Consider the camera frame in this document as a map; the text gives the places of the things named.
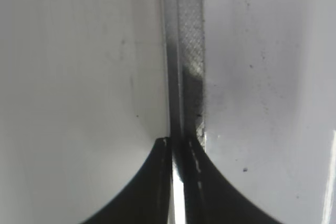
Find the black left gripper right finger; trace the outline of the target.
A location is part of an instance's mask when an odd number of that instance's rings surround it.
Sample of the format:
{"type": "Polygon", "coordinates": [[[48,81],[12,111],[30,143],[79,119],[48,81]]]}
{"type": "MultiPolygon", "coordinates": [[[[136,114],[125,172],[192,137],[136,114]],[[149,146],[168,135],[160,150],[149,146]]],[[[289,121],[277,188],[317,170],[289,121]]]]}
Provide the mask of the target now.
{"type": "Polygon", "coordinates": [[[174,138],[172,150],[182,176],[187,223],[278,223],[219,172],[196,138],[174,138]]]}

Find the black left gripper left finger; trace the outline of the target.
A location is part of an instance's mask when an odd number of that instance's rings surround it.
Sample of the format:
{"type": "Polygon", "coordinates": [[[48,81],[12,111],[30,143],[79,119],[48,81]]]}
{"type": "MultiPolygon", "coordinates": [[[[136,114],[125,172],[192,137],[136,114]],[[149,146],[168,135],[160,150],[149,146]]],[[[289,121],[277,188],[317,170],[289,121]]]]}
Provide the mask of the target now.
{"type": "Polygon", "coordinates": [[[167,223],[171,179],[171,139],[158,138],[130,182],[84,223],[167,223]]]}

